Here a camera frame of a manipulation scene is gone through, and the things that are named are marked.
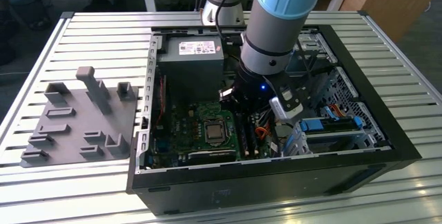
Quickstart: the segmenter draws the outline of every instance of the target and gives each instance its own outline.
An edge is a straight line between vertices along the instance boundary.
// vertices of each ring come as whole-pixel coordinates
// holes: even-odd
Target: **wire bundle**
[[[271,136],[269,130],[264,127],[256,127],[255,133],[257,135],[259,140],[263,140],[265,136]]]
[[[336,113],[337,117],[344,117],[347,116],[344,114],[344,112],[340,110],[337,104],[329,104],[328,107],[333,110],[333,112]]]

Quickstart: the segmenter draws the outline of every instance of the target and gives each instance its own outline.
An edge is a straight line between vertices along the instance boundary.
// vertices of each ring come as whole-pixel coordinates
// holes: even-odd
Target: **motherboard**
[[[172,106],[168,128],[154,143],[162,166],[240,160],[233,116],[217,102]]]

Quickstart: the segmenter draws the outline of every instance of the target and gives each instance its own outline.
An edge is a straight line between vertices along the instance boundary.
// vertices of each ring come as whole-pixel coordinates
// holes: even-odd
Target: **black computer chassis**
[[[184,27],[209,29],[213,27]],[[335,31],[316,28],[337,57],[339,65],[356,88],[361,101],[392,147],[387,151],[324,155],[301,159],[276,159],[267,163],[134,174],[136,141],[132,142],[126,193],[136,194],[154,215],[195,212],[215,208],[328,196],[351,192],[391,170],[420,159],[388,108],[368,82]],[[182,27],[158,27],[157,30]]]

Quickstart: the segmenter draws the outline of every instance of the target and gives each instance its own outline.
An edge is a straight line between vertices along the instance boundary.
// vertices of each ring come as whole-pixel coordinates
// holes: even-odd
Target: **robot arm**
[[[284,70],[315,3],[316,0],[253,0],[243,37],[236,85],[259,88],[265,82],[276,94],[269,101],[271,107],[283,120],[303,110]]]

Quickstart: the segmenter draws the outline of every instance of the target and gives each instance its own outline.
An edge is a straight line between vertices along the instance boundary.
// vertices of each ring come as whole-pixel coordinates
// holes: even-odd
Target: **table leg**
[[[331,0],[327,11],[339,11],[344,0]]]
[[[148,12],[156,12],[154,0],[144,0],[145,9]]]

